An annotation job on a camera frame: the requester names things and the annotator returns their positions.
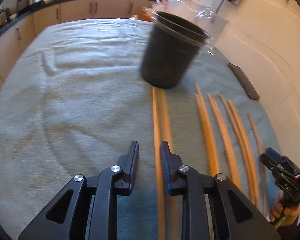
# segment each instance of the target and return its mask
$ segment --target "wooden stick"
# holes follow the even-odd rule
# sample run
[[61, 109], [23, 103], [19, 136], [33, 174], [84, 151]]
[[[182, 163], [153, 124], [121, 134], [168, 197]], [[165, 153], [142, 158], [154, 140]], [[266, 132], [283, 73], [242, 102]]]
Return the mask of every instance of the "wooden stick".
[[[162, 140], [168, 142], [170, 151], [174, 153], [166, 93], [163, 89], [160, 89], [159, 95], [161, 105]], [[170, 239], [176, 240], [179, 238], [179, 209], [177, 196], [170, 196], [168, 204], [170, 206]]]
[[[262, 144], [261, 144], [261, 140], [260, 140], [260, 136], [259, 136], [259, 132], [256, 126], [256, 123], [253, 120], [253, 117], [251, 114], [247, 114], [253, 133], [254, 133], [254, 137], [256, 139], [257, 142], [257, 146], [258, 146], [258, 151], [259, 151], [259, 155], [263, 154], [263, 148], [262, 148]], [[267, 210], [267, 180], [266, 180], [266, 172], [265, 172], [265, 167], [263, 164], [260, 164], [260, 168], [261, 168], [261, 179], [262, 179], [262, 188], [263, 188], [263, 207], [262, 207], [262, 212], [264, 215], [266, 215], [266, 210]]]
[[246, 155], [246, 149], [245, 149], [245, 146], [244, 146], [244, 142], [243, 142], [243, 138], [242, 138], [242, 135], [239, 131], [239, 127], [236, 123], [236, 120], [234, 119], [234, 115], [232, 114], [232, 111], [229, 107], [229, 104], [226, 102], [225, 98], [223, 97], [223, 95], [219, 95], [225, 109], [226, 109], [226, 112], [228, 114], [228, 117], [230, 119], [230, 122], [232, 124], [232, 127], [234, 129], [234, 133], [237, 137], [237, 140], [238, 140], [238, 143], [239, 143], [239, 146], [240, 146], [240, 149], [241, 149], [241, 153], [242, 153], [242, 158], [243, 158], [243, 161], [244, 161], [244, 165], [245, 165], [245, 168], [246, 168], [246, 172], [247, 172], [247, 180], [248, 180], [248, 186], [249, 186], [249, 193], [250, 193], [250, 200], [252, 202], [252, 204], [255, 205], [255, 194], [254, 194], [254, 188], [253, 188], [253, 177], [252, 177], [252, 173], [251, 173], [251, 170], [249, 169], [249, 163], [248, 163], [248, 159], [247, 159], [247, 155]]
[[206, 145], [210, 175], [214, 176], [217, 173], [220, 173], [217, 146], [216, 146], [216, 142], [214, 139], [208, 111], [204, 104], [204, 100], [203, 100], [203, 97], [201, 94], [200, 87], [198, 84], [195, 84], [195, 86], [197, 88], [198, 94], [195, 94], [194, 96], [195, 96], [195, 100], [196, 100], [197, 106], [198, 106], [203, 139], [204, 139], [205, 145]]
[[230, 109], [232, 110], [232, 113], [234, 115], [234, 118], [237, 122], [239, 131], [243, 138], [244, 146], [246, 149], [246, 157], [248, 159], [248, 169], [251, 170], [251, 173], [252, 173], [252, 185], [253, 185], [253, 192], [255, 195], [255, 206], [256, 206], [256, 208], [259, 208], [259, 203], [260, 203], [259, 183], [258, 183], [257, 169], [256, 169], [255, 161], [253, 158], [250, 141], [248, 139], [246, 130], [244, 129], [244, 126], [242, 124], [242, 121], [241, 121], [241, 118], [240, 118], [237, 108], [235, 107], [232, 100], [229, 100], [228, 102], [229, 102]]
[[155, 87], [152, 87], [152, 105], [153, 105], [154, 159], [155, 159], [155, 173], [156, 173], [156, 182], [157, 182], [158, 236], [159, 236], [159, 240], [165, 240], [166, 226], [165, 226], [165, 208], [164, 208], [164, 187], [163, 187], [162, 166], [160, 160], [160, 130], [159, 130], [157, 96], [156, 96]]
[[241, 189], [237, 160], [235, 158], [235, 154], [234, 154], [234, 150], [232, 147], [232, 142], [231, 142], [231, 138], [230, 138], [230, 135], [228, 132], [228, 128], [225, 124], [225, 121], [222, 117], [221, 111], [218, 107], [216, 100], [209, 93], [207, 93], [207, 96], [209, 98], [213, 113], [217, 119], [217, 123], [218, 123], [219, 129], [220, 129], [221, 137], [223, 140], [223, 145], [224, 145], [226, 156], [228, 159], [231, 180], [239, 189]]

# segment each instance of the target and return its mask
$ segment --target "black handle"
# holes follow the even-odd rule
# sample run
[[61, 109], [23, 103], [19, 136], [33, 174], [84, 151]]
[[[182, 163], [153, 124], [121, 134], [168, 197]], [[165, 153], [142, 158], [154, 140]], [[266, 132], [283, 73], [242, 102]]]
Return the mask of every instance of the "black handle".
[[132, 7], [133, 7], [133, 3], [131, 2], [131, 3], [130, 3], [129, 14], [131, 14], [131, 13], [132, 13]]
[[188, 185], [186, 194], [183, 195], [182, 240], [209, 240], [209, 230], [206, 230], [209, 228], [207, 206], [201, 177], [195, 169], [186, 167], [184, 171], [178, 170], [179, 174], [186, 177]]
[[132, 141], [128, 154], [121, 155], [117, 165], [122, 167], [122, 178], [114, 183], [114, 188], [118, 195], [131, 195], [136, 181], [137, 165], [139, 160], [139, 144]]
[[178, 175], [178, 169], [183, 165], [179, 155], [172, 154], [167, 141], [160, 146], [160, 158], [164, 185], [170, 196], [182, 195], [186, 189], [186, 182]]
[[20, 34], [20, 29], [19, 28], [17, 28], [17, 33], [18, 33], [18, 41], [20, 41], [21, 40], [21, 34]]

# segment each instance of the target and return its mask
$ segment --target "human hand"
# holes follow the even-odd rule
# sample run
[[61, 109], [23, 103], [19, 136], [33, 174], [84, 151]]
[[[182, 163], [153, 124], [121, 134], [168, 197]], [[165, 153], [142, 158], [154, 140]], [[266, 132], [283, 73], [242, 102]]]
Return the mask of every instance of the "human hand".
[[[278, 194], [277, 200], [274, 203], [274, 206], [271, 208], [271, 212], [269, 215], [270, 221], [273, 222], [276, 218], [281, 216], [283, 206], [280, 201], [283, 198], [283, 191], [281, 190]], [[290, 226], [297, 219], [300, 214], [300, 204], [287, 207], [284, 212], [285, 215], [288, 215], [287, 219], [281, 224], [281, 226]]]

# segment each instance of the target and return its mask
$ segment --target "white wall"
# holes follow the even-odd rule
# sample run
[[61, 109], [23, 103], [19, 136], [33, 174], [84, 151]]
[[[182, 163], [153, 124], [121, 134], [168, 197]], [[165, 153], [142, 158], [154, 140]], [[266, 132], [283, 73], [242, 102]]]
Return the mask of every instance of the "white wall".
[[229, 21], [216, 47], [238, 65], [261, 99], [282, 154], [300, 167], [300, 8], [295, 0], [225, 2]]

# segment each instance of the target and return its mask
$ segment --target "black clamp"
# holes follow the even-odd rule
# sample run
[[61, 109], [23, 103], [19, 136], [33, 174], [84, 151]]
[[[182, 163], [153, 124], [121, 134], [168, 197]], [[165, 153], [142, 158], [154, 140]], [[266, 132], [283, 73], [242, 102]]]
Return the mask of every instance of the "black clamp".
[[74, 176], [22, 231], [18, 240], [116, 240], [117, 196], [131, 195], [139, 145], [99, 175]]
[[[275, 184], [284, 192], [281, 200], [283, 208], [300, 203], [300, 169], [288, 157], [282, 156], [272, 148], [267, 148], [261, 154], [260, 161], [265, 165], [275, 178]], [[272, 222], [275, 229], [287, 218], [283, 212]]]
[[247, 197], [219, 173], [199, 174], [184, 165], [180, 156], [161, 144], [161, 162], [169, 195], [183, 196], [182, 240], [209, 240], [205, 195], [208, 195], [215, 239], [279, 240], [279, 234]]

